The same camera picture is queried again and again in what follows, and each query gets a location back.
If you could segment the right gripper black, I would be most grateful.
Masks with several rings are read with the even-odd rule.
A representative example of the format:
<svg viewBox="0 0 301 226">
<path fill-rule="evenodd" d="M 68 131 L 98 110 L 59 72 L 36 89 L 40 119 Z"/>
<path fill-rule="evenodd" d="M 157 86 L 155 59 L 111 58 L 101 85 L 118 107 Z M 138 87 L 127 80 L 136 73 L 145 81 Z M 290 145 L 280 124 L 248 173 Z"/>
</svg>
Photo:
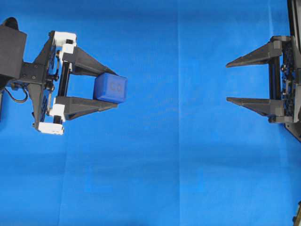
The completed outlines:
<svg viewBox="0 0 301 226">
<path fill-rule="evenodd" d="M 294 36 L 273 36 L 267 44 L 227 63 L 226 67 L 267 63 L 271 99 L 227 97 L 226 100 L 261 116 L 285 116 L 291 119 L 284 122 L 300 122 L 301 48 Z"/>
</svg>

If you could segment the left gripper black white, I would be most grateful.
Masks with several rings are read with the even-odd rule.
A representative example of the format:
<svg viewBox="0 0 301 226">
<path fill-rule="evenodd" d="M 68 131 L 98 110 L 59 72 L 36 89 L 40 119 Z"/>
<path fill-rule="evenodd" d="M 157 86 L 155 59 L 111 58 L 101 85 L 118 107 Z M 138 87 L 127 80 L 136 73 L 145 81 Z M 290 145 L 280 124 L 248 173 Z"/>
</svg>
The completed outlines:
<svg viewBox="0 0 301 226">
<path fill-rule="evenodd" d="M 116 108 L 118 104 L 80 97 L 56 97 L 51 105 L 54 82 L 59 80 L 60 66 L 74 75 L 97 77 L 104 73 L 117 75 L 83 49 L 77 47 L 77 35 L 70 32 L 51 31 L 48 40 L 32 63 L 24 63 L 29 78 L 22 84 L 33 106 L 33 128 L 44 134 L 62 135 L 62 123 L 83 115 Z"/>
</svg>

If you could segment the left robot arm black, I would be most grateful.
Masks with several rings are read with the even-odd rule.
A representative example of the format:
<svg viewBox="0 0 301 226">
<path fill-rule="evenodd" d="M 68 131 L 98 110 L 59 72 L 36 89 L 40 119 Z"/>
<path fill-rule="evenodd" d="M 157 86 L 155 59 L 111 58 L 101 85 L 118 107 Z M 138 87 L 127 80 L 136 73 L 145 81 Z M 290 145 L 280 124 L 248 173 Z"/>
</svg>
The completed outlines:
<svg viewBox="0 0 301 226">
<path fill-rule="evenodd" d="M 65 121 L 109 110 L 125 101 L 127 79 L 78 47 L 76 34 L 51 31 L 32 63 L 23 60 L 26 38 L 15 18 L 1 24 L 0 89 L 22 89 L 32 100 L 37 131 L 61 135 Z M 67 96 L 72 74 L 95 77 L 92 99 Z"/>
</svg>

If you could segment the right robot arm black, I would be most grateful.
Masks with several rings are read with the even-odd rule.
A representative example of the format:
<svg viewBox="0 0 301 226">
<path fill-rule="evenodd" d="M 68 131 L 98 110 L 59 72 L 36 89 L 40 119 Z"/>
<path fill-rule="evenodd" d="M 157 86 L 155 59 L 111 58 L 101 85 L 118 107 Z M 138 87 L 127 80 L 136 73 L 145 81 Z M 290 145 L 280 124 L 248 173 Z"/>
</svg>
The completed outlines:
<svg viewBox="0 0 301 226">
<path fill-rule="evenodd" d="M 289 36 L 272 36 L 267 44 L 226 65 L 268 64 L 268 99 L 228 97 L 227 101 L 268 117 L 270 123 L 301 121 L 301 2 L 289 0 L 287 7 Z"/>
</svg>

